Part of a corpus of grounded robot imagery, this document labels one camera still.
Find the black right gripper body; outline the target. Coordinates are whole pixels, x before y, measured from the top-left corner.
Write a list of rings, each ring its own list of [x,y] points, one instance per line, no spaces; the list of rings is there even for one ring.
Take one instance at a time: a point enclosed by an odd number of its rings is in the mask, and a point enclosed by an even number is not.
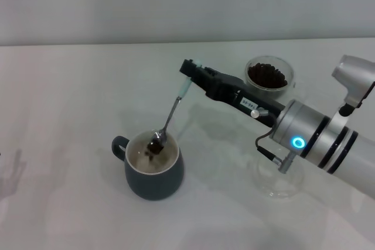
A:
[[[254,109],[265,109],[278,118],[284,110],[284,105],[257,94],[240,78],[223,73],[219,76],[220,82],[209,84],[206,96],[210,99],[228,104],[248,116]]]

